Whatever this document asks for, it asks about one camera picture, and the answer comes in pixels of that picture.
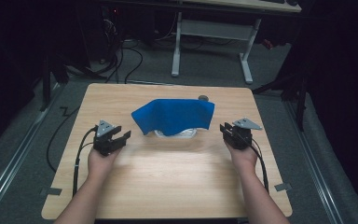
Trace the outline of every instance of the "cable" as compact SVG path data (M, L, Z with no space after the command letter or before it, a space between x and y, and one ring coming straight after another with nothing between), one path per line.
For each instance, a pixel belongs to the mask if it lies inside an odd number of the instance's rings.
M80 153L81 153L81 150L83 149L83 147L85 147L85 146L83 146L84 141L86 140L87 136L90 133L96 132L97 130L98 130L98 126L93 127L88 132L86 132L86 134L83 136L83 139L81 140L79 150L78 150L77 155L76 155L76 161L75 161L74 188L73 188L73 191L72 191L72 196L75 196L75 194L77 193L77 178L78 178L78 172L79 172Z
M175 40L170 41L169 44L161 44L161 43L159 43L159 42L161 42L161 41L168 42L168 40L169 40L170 38L172 38L172 37L175 37L175 35L169 36L169 37L167 37L167 38L165 38L165 39L162 39L162 40L159 40L159 41L155 41L154 43L157 44L157 45L160 45L160 46L162 46L162 47L170 47L170 46L175 45L175 43L176 43Z
M230 39L230 40L228 40L228 41L225 42L225 43L218 43L218 42L214 42L214 41L205 39L205 42L206 42L206 43L214 44L214 45L220 45L220 46L225 46L225 45L231 44L231 42L233 42L233 41L234 41L234 39Z
M107 38L107 54L106 58L110 59L110 63L105 67L97 71L93 71L94 74L100 75L102 73L105 73L112 68L114 68L117 65L117 56L116 56L116 48L118 47L117 44L120 42L120 38L122 36L122 29L120 27L117 27L117 25L120 24L120 21L118 20L118 17L115 16L114 18L104 18L103 19L103 25L104 25L104 34ZM79 73L77 71L72 70L70 67L65 66L66 71L70 74L73 74L75 76L84 76L84 73Z
M71 118L72 115L75 114L75 112L80 108L80 106L78 106L74 111L72 111L72 113L70 113L62 122L61 124L58 126L58 128L55 130L54 134L51 136L50 141L48 142L48 148L46 150L46 160L48 161L48 166L51 168L51 170L56 173L57 169L55 169L53 167L53 165L50 162L50 158L49 158L49 151L50 151L50 147L51 147L51 143L53 142L55 135L57 134L57 132L60 130L60 128L62 127L62 125L69 119Z
M187 47L185 47L183 44L181 44L181 48L183 48L183 49L199 49L200 47L203 46L203 44L204 44L204 39L205 39L205 38L201 37L201 38L200 38L200 44L199 44L198 46L196 46L195 48L187 48Z
M267 177L267 170L266 170L266 164L264 163L263 160L263 155L261 153L261 149L260 146L257 144L257 142L253 139L253 141L255 142L255 144L257 145L258 151L257 149L255 149L255 147L252 145L252 143L249 143L248 141L246 141L246 139L244 139L242 136L240 136L239 134L236 134L242 141L244 141L245 143L248 144L249 148L252 149L252 151L256 154L257 158L260 160L260 164L261 164L261 170L263 171L263 182L264 182L264 188L266 189L266 191L269 193L269 179Z
M121 63L123 62L123 56L124 56L124 54L123 54L123 43L120 45L120 52L121 52L120 63L119 63L118 65L117 65L117 63L116 63L116 69L110 74L109 77L106 78L105 83L108 83L109 80L110 80L110 78L111 78L114 74L116 74L116 82L117 82L117 84L118 84L118 68L121 66Z
M166 39L166 38L171 38L172 36L174 36L174 35L171 35L171 33L172 33L172 30L173 30L173 27L175 26L177 16L178 16L178 13L176 12L175 17L173 18L173 22L172 22L172 26L171 26L170 31L165 36L163 36L162 38L155 39L155 41L163 40L163 39Z
M138 65L136 65L135 68L133 68L133 69L126 75L126 77L124 78L124 84L127 84L127 79L129 78L130 74L131 74L132 72L134 72L137 68L139 68L139 66L141 66L142 61L144 60L144 56L142 56L142 53L140 53L138 50L136 50L136 49L128 49L128 50L132 50L132 51L138 53L139 56L141 56L141 61L138 63Z

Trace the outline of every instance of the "blue cloth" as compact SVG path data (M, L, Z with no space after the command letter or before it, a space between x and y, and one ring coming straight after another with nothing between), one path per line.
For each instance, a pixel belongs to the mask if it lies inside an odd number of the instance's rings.
M157 99L131 113L144 135L159 130L166 136L191 128L209 129L214 104L194 99Z

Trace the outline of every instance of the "human hand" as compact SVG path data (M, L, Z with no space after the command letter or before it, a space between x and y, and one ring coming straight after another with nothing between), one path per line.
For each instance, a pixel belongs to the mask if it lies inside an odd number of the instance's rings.
M89 153L89 175L88 178L94 181L102 181L109 176L112 171L113 162L120 153L121 148L112 152L108 156L103 156L101 153L94 148Z
M238 150L229 145L226 141L225 144L231 154L231 160L235 169L239 173L253 173L255 174L255 164L257 162L257 155L254 151L247 147L244 150Z

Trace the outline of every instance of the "desk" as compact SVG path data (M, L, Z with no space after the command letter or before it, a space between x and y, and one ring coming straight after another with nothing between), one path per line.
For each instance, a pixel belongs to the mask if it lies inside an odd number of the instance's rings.
M287 3L270 3L259 0L183 0L183 2L210 4L226 7L244 7L259 10L275 10L280 12L300 12L301 7L292 7ZM172 76L179 76L180 68L180 40L181 35L200 35L208 37L226 38L247 41L246 48L240 53L242 71L247 84L252 84L252 74L248 64L248 57L254 44L261 19L257 18L254 25L238 25L209 21L182 20L182 13L178 13L176 25L176 45L173 53Z
M215 110L210 130L198 129L191 139L143 135L131 117L132 111L154 99L197 99L200 95L207 95ZM132 134L106 181L97 218L246 217L241 184L219 130L219 124L244 117L264 126L252 92L245 88L91 84L51 185L62 193L47 197L42 217L56 218L70 202L78 146L100 119ZM284 214L291 216L286 192L274 188L282 178L267 134L262 130L253 131L253 135L264 156L270 195ZM87 176L87 157L85 149L78 186ZM259 162L256 171L262 180Z

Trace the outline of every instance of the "white desk leg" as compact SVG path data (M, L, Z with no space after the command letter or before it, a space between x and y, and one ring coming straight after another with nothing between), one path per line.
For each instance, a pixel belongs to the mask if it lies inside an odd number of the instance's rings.
M252 32L250 34L250 38L248 41L248 46L246 47L246 50L244 53L240 53L242 71L243 71L243 75L245 76L245 82L247 84L253 83L251 70L249 69L249 64L248 64L248 57L249 57L249 53L251 52L252 45L255 42L255 36L257 35L257 31L258 31L258 27L260 26L260 22L261 22L261 19L257 19L255 21L255 25L252 29Z
M182 32L182 12L178 12L178 22L176 24L176 45L175 45L175 51L173 52L173 62L172 62L173 77L179 76L181 32Z

